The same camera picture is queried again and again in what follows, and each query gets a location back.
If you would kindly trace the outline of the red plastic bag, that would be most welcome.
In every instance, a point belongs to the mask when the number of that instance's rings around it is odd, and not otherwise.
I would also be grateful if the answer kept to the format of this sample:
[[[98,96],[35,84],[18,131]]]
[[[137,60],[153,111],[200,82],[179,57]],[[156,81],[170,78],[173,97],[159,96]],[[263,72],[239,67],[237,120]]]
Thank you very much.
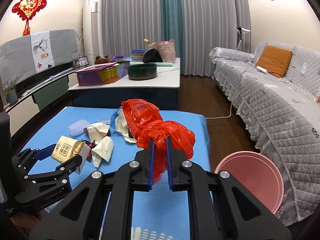
[[[142,99],[130,99],[121,103],[130,133],[138,148],[147,148],[150,139],[155,143],[153,184],[160,181],[167,169],[166,137],[171,137],[173,147],[182,150],[187,159],[194,155],[195,134],[175,121],[164,121],[159,108]]]

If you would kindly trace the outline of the pink plastic trash basin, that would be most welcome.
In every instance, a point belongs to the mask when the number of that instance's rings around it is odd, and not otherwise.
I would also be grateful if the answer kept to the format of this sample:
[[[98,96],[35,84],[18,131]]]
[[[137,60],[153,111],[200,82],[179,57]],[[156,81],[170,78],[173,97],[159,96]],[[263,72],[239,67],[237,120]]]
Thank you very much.
[[[239,151],[223,158],[215,173],[228,171],[244,185],[272,213],[280,208],[284,195],[284,183],[280,171],[267,157]]]

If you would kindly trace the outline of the white foam net sleeve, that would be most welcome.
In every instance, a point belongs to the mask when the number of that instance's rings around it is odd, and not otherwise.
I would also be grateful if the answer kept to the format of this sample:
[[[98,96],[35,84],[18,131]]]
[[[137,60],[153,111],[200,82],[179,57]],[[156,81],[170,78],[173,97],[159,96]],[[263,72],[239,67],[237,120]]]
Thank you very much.
[[[89,122],[87,120],[82,119],[69,125],[67,129],[71,137],[78,137],[84,134],[84,130],[87,126],[89,126]]]

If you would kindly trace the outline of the white crumpled tissue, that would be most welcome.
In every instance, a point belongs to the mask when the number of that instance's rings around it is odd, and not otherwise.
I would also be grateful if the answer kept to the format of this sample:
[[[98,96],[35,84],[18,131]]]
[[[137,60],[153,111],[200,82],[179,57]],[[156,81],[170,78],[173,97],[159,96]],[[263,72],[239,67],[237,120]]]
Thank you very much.
[[[111,159],[113,149],[114,149],[113,140],[110,137],[104,137],[91,150],[93,165],[96,168],[99,168],[103,159],[106,162],[109,162]]]

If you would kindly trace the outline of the crumpled white paper wrapper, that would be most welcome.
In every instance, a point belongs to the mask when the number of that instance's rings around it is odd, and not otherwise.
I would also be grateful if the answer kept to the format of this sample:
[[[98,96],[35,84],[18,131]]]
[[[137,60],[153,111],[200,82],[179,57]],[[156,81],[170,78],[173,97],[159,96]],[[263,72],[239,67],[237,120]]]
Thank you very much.
[[[88,135],[90,142],[99,142],[108,134],[109,129],[109,125],[96,122],[84,128],[84,132]]]

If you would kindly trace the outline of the tv cabinet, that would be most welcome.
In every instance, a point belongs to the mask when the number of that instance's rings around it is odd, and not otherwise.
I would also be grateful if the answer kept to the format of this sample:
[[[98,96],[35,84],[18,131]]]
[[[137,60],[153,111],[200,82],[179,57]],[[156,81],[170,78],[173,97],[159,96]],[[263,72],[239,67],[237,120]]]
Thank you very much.
[[[27,90],[13,105],[6,104],[4,111],[10,116],[10,133],[16,134],[33,117],[47,106],[67,95],[77,84],[75,70],[69,68]]]

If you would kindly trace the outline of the small potted plant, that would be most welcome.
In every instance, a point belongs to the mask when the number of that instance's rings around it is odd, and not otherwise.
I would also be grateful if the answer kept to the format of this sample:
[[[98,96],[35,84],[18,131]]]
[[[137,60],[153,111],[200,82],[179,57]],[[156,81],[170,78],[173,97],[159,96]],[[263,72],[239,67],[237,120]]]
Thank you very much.
[[[10,105],[15,104],[18,101],[17,93],[16,93],[16,83],[17,77],[12,79],[11,81],[7,81],[3,87],[4,96],[7,98],[7,102]]]

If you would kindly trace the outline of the white crumpled paper bag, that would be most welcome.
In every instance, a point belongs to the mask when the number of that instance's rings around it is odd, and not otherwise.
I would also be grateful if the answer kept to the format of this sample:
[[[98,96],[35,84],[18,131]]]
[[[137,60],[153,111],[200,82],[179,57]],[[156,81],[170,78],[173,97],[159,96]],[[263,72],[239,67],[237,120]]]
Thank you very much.
[[[127,121],[125,119],[123,109],[121,107],[117,111],[117,116],[115,118],[114,124],[115,124],[116,131],[123,136],[126,142],[129,142],[132,144],[136,143],[136,139],[131,135],[129,131]]]

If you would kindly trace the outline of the grey covered television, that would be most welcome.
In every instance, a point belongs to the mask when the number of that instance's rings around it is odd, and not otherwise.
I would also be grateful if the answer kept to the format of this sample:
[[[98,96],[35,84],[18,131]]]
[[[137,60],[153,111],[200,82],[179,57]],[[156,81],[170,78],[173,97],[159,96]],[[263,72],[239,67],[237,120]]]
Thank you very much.
[[[1,83],[17,83],[79,58],[77,31],[43,31],[1,44]]]

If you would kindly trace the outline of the colourful storage box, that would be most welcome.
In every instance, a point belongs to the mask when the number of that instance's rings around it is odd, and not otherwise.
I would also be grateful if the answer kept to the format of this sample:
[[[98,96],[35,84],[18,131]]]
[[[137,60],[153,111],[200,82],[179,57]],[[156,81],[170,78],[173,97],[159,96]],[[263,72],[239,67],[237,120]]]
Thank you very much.
[[[129,61],[91,65],[75,71],[79,86],[107,85],[128,75]]]

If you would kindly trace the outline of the grey quilted sofa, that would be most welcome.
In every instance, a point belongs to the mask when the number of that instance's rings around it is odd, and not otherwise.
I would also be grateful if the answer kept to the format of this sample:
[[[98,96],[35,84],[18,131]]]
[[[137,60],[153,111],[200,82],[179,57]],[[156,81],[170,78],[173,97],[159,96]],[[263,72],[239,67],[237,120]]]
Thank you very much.
[[[293,52],[284,77],[255,68],[254,54],[216,47],[213,78],[236,108],[261,154],[280,171],[284,197],[277,217],[287,226],[313,215],[319,205],[319,53],[274,43]]]

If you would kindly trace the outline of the dark green round basin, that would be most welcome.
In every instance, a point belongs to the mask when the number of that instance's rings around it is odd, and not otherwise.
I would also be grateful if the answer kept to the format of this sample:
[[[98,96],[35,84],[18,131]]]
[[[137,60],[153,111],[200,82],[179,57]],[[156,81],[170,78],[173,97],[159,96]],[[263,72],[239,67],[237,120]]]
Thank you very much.
[[[154,63],[134,64],[128,68],[130,80],[148,80],[157,77],[157,65]]]

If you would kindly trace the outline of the white coffee table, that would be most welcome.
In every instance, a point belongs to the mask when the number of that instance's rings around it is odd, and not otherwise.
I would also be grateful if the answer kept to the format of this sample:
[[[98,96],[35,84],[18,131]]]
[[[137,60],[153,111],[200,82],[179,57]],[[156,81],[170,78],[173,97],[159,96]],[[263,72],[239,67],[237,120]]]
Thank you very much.
[[[130,80],[128,76],[107,85],[80,86],[68,89],[74,107],[119,108],[122,101],[143,99],[160,110],[178,109],[180,87],[179,58],[172,66],[158,66],[157,76],[149,80]]]

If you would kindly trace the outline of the stacked coloured bowls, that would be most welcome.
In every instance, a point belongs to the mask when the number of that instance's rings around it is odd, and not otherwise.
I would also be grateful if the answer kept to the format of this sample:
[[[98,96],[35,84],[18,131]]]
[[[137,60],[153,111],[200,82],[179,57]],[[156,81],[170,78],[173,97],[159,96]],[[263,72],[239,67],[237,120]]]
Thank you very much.
[[[132,61],[143,61],[145,50],[143,49],[133,49],[131,50],[131,60]]]

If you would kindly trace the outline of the black hat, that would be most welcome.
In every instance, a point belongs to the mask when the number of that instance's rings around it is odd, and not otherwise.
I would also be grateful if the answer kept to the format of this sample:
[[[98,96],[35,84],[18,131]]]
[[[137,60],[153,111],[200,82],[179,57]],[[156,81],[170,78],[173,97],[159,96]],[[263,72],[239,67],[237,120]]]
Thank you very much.
[[[162,57],[157,49],[149,49],[143,56],[144,63],[163,62]]]

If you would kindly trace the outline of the white power strip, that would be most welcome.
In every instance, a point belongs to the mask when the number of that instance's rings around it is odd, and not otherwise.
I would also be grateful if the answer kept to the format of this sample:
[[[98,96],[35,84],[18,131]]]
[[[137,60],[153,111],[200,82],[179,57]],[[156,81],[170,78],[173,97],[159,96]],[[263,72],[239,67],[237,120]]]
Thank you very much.
[[[255,68],[256,68],[256,70],[258,72],[261,72],[263,74],[268,74],[268,71],[265,68],[261,67],[261,66],[256,66]]]

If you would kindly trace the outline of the red chinese knot decoration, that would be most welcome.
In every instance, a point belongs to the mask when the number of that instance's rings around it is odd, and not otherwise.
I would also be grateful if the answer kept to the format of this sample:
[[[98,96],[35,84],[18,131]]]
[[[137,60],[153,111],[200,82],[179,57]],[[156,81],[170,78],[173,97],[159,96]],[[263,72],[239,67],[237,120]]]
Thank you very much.
[[[12,13],[17,14],[22,21],[25,21],[23,36],[30,35],[29,22],[46,5],[46,0],[20,0],[12,7]]]

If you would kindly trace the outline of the pink fabric basket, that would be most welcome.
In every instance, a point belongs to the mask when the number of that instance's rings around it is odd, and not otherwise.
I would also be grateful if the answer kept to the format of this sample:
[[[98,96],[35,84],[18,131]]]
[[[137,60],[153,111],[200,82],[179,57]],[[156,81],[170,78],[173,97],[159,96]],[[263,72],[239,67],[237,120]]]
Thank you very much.
[[[175,63],[175,40],[170,39],[169,41],[153,42],[151,44],[148,44],[148,48],[157,50],[163,62]]]

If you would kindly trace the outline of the orange cushion near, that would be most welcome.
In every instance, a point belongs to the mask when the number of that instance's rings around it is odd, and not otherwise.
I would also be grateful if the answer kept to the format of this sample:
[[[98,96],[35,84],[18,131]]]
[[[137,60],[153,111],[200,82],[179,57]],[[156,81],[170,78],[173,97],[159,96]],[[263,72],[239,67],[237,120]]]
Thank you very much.
[[[293,52],[291,50],[266,45],[255,66],[262,67],[269,74],[281,78],[287,72],[292,55]]]

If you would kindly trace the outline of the white standing air conditioner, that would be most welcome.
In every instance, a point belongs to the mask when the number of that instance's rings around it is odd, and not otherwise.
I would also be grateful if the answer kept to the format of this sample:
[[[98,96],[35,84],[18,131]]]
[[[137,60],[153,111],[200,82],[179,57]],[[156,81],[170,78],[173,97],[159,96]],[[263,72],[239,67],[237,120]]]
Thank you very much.
[[[85,0],[82,11],[84,52],[90,64],[104,55],[101,0]]]

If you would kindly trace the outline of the white floor lamp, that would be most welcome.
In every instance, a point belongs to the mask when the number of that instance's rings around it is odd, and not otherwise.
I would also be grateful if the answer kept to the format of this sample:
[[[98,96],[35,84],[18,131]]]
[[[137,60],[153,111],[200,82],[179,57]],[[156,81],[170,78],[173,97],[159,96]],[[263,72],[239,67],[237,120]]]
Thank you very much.
[[[236,50],[240,51],[240,49],[242,49],[242,51],[245,52],[246,48],[245,48],[244,36],[245,34],[250,34],[251,30],[243,28],[241,26],[237,26],[236,32],[239,34],[239,41],[238,41]]]

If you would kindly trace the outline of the teal curtain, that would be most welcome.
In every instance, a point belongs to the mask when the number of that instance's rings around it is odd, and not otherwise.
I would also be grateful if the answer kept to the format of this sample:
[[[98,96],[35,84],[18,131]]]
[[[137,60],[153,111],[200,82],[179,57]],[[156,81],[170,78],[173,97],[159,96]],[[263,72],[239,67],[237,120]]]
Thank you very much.
[[[162,40],[175,40],[176,56],[181,59],[184,74],[184,18],[182,0],[161,0]]]

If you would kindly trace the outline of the grey curtain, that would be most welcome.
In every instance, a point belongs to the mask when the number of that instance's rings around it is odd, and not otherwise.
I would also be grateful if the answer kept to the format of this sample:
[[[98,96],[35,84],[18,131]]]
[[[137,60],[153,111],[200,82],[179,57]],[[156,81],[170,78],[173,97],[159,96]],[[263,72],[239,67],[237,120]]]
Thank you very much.
[[[248,0],[182,0],[184,75],[212,76],[213,48],[236,49],[237,26],[250,27]],[[129,55],[147,49],[144,42],[162,40],[161,0],[101,0],[103,46],[107,55]],[[245,52],[251,37],[244,39]]]

